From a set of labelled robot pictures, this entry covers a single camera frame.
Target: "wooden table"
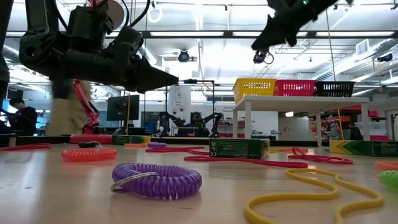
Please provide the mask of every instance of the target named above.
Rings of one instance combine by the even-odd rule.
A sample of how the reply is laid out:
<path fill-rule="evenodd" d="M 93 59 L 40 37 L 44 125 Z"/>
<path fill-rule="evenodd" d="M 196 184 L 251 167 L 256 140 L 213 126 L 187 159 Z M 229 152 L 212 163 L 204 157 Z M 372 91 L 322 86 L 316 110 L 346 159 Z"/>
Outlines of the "wooden table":
<path fill-rule="evenodd" d="M 142 149 L 116 147 L 115 161 L 70 163 L 60 157 L 62 149 L 51 151 L 0 152 L 0 223 L 2 224 L 242 224 L 247 223 L 243 205 L 264 194 L 291 192 L 322 193 L 326 190 L 292 180 L 282 168 L 243 162 L 184 162 L 184 153 L 149 154 Z M 321 149 L 310 153 L 327 154 Z M 393 224 L 398 220 L 398 194 L 384 190 L 377 180 L 372 157 L 348 156 L 354 165 L 337 166 L 310 162 L 310 168 L 342 174 L 343 180 L 378 190 L 385 196 L 385 207 L 349 214 L 347 224 Z M 271 154 L 271 160 L 286 161 L 287 154 Z M 111 173 L 123 162 L 180 165 L 199 171 L 203 177 L 200 193 L 178 201 L 160 201 L 133 194 L 112 193 Z M 307 174 L 333 183 L 332 177 Z M 340 187 L 339 199 L 317 202 L 272 202 L 256 210 L 277 223 L 332 224 L 333 209 L 366 197 Z"/>
<path fill-rule="evenodd" d="M 363 138 L 369 141 L 368 103 L 369 98 L 360 97 L 245 96 L 233 108 L 233 137 L 238 136 L 238 111 L 245 111 L 245 138 L 251 138 L 252 111 L 309 112 L 316 114 L 318 147 L 322 147 L 321 112 L 360 104 Z"/>

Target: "ceiling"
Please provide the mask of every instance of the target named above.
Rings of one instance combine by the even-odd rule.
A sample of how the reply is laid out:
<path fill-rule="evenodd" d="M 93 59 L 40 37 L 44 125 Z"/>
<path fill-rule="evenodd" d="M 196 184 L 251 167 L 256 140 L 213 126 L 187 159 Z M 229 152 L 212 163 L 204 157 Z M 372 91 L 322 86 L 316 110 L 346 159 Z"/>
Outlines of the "ceiling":
<path fill-rule="evenodd" d="M 66 21 L 70 11 L 85 2 L 57 0 L 58 8 Z M 145 3 L 145 0 L 126 1 L 132 17 L 137 17 L 142 12 Z M 393 0 L 356 0 L 355 3 L 353 7 L 348 7 L 345 1 L 338 1 L 336 10 L 329 8 L 328 21 L 331 30 L 398 30 L 398 9 L 390 10 Z M 151 21 L 157 19 L 162 11 L 160 21 L 148 21 L 146 16 L 135 26 L 136 30 L 261 31 L 267 23 L 268 14 L 274 15 L 274 10 L 267 6 L 266 0 L 158 0 L 155 1 L 155 5 L 155 9 L 150 7 Z M 25 2 L 15 0 L 8 31 L 24 32 L 26 29 Z M 301 30 L 327 29 L 326 13 L 322 13 L 317 21 L 309 22 Z M 337 62 L 350 56 L 355 51 L 356 44 L 363 40 L 360 37 L 331 39 L 330 47 L 328 39 L 300 39 L 295 47 L 278 45 L 271 49 L 274 56 L 274 63 L 271 65 L 253 63 L 254 52 L 251 50 L 251 44 L 254 39 L 146 39 L 145 47 L 152 55 L 163 57 L 161 66 L 170 68 L 170 73 L 179 76 L 180 79 L 193 77 L 217 80 L 219 83 L 234 83 L 236 78 L 242 77 L 314 78 L 314 74 L 331 66 L 332 58 Z M 383 39 L 371 40 L 371 43 L 382 41 Z M 18 48 L 18 37 L 6 39 L 4 55 L 8 61 L 17 62 Z M 181 50 L 187 50 L 194 60 L 187 63 L 178 62 L 176 59 Z M 396 46 L 389 51 L 394 54 L 393 61 L 376 63 L 376 70 L 398 62 Z M 373 56 L 346 66 L 344 71 L 339 70 L 336 79 L 352 80 L 373 72 L 372 58 Z M 394 77 L 395 72 L 396 70 L 392 69 L 391 73 L 387 71 L 362 82 L 376 83 L 379 79 L 384 81 Z"/>

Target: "monitor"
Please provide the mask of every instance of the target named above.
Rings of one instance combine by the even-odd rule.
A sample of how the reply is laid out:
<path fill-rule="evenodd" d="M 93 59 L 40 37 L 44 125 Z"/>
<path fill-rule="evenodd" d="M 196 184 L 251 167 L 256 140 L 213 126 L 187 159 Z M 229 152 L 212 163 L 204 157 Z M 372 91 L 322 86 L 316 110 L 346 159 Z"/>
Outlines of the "monitor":
<path fill-rule="evenodd" d="M 130 97 L 130 116 L 129 121 L 138 120 L 139 95 L 117 96 L 108 98 L 108 109 L 106 111 L 107 121 L 127 120 L 127 109 Z"/>

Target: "wall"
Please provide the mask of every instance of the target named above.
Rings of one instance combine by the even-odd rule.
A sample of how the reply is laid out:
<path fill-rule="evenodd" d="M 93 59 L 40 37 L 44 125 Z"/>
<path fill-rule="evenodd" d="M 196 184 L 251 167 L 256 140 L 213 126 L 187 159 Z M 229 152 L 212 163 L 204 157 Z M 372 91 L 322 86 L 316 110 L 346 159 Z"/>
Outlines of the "wall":
<path fill-rule="evenodd" d="M 281 141 L 312 141 L 308 118 L 279 118 Z"/>
<path fill-rule="evenodd" d="M 37 110 L 51 110 L 51 104 L 49 100 L 34 100 L 34 101 L 26 101 L 27 106 L 32 106 Z M 106 111 L 107 110 L 107 102 L 94 102 L 94 106 L 97 108 L 98 111 Z M 232 118 L 232 107 L 234 106 L 233 103 L 216 103 L 215 112 L 224 113 L 226 118 Z M 144 102 L 140 102 L 139 107 L 139 119 L 137 121 L 133 121 L 135 127 L 141 127 L 141 114 L 144 111 Z M 165 111 L 165 104 L 164 103 L 146 103 L 145 111 Z M 213 112 L 213 104 L 212 103 L 192 103 L 191 104 L 191 111 L 199 111 L 203 115 L 210 115 Z M 238 112 L 238 117 L 244 117 L 244 111 Z M 211 129 L 213 124 L 211 121 L 207 123 L 208 128 Z M 263 134 L 271 134 L 271 130 L 278 130 L 278 114 L 275 111 L 253 111 L 252 112 L 252 129 L 256 131 L 262 131 Z"/>

